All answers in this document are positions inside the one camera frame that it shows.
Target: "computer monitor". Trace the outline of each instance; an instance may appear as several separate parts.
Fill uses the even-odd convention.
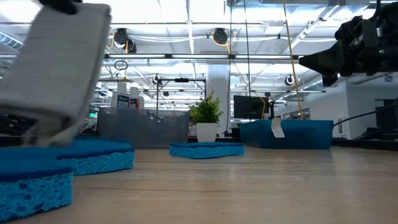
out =
[[[266,110],[269,113],[268,98],[262,97],[266,102]],[[234,96],[234,118],[261,119],[264,102],[259,97]]]

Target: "white label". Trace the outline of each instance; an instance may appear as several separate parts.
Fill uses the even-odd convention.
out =
[[[282,119],[280,119],[280,118],[272,119],[271,129],[272,129],[272,132],[274,133],[275,138],[284,138],[285,137],[284,131],[282,130],[282,126],[280,125],[281,122],[282,122]]]

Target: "blue sponge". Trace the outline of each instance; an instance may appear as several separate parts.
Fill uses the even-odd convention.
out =
[[[0,149],[0,222],[72,202],[72,168],[36,150]]]
[[[133,167],[134,148],[128,142],[77,139],[57,151],[57,160],[72,166],[75,175],[111,172]]]
[[[241,143],[198,142],[170,144],[170,155],[191,159],[208,159],[243,154],[244,147]]]

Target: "blue bin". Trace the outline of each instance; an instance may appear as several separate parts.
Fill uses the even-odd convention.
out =
[[[275,138],[272,120],[241,124],[242,143],[263,149],[329,149],[333,121],[283,120],[285,138]]]

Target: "white bottle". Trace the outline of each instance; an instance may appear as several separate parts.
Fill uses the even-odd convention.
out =
[[[137,87],[130,87],[130,103],[129,107],[134,109],[144,109],[144,97],[139,96]]]
[[[129,108],[130,95],[126,88],[125,82],[118,82],[118,90],[112,92],[111,106],[113,108]]]

